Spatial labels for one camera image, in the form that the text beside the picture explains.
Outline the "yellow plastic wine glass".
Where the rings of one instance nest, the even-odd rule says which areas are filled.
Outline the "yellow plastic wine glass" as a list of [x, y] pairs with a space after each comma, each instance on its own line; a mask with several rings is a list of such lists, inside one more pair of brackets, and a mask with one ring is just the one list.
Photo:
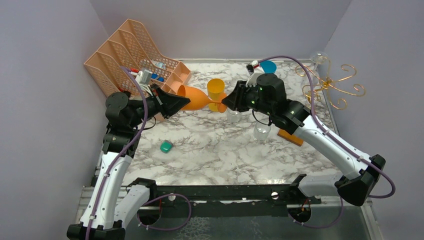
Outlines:
[[225, 90], [225, 83], [220, 78], [213, 78], [207, 83], [208, 97], [213, 101], [220, 101]]

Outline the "orange plastic wine glass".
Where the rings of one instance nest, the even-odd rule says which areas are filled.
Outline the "orange plastic wine glass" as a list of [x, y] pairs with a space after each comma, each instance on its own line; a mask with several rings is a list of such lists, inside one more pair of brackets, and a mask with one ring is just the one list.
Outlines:
[[208, 104], [217, 104], [217, 109], [220, 113], [224, 113], [227, 110], [227, 106], [221, 103], [221, 100], [210, 99], [202, 90], [196, 87], [181, 85], [177, 90], [177, 95], [190, 100], [181, 109], [182, 111], [197, 111]]

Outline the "clear wine glass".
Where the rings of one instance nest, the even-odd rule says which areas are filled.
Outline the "clear wine glass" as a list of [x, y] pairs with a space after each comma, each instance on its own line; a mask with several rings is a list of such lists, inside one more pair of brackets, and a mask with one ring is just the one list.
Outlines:
[[[318, 73], [318, 66], [324, 65], [328, 60], [328, 55], [322, 51], [317, 51], [311, 54], [310, 60], [312, 62], [311, 66], [305, 66], [308, 70], [309, 75], [312, 79], [312, 86], [314, 91], [314, 96], [317, 100], [321, 97], [318, 92], [324, 89], [324, 81], [321, 79]], [[311, 86], [309, 83], [309, 79], [306, 76], [306, 72], [303, 70], [301, 66], [297, 66], [295, 72], [298, 76], [302, 77], [302, 92], [305, 97], [308, 99], [311, 98]]]

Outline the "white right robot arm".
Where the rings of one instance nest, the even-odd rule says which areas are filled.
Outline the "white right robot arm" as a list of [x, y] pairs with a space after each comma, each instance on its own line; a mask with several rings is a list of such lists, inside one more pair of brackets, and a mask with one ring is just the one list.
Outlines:
[[288, 190], [292, 202], [300, 204], [314, 196], [339, 196], [351, 205], [362, 206], [370, 197], [385, 159], [356, 149], [314, 117], [307, 106], [288, 99], [284, 82], [275, 74], [260, 75], [256, 86], [239, 80], [221, 102], [232, 111], [253, 110], [267, 115], [271, 124], [302, 139], [339, 169], [335, 175], [303, 177]]

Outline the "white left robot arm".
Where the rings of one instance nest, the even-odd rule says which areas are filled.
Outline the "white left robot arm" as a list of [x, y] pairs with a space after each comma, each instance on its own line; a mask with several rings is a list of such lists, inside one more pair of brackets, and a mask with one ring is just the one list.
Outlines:
[[123, 240], [126, 227], [144, 205], [157, 200], [154, 180], [137, 180], [118, 200], [124, 176], [138, 147], [146, 121], [156, 114], [168, 118], [190, 103], [190, 99], [150, 85], [152, 95], [130, 99], [130, 92], [115, 92], [106, 99], [108, 119], [101, 150], [100, 170], [92, 196], [79, 223], [68, 227], [70, 240]]

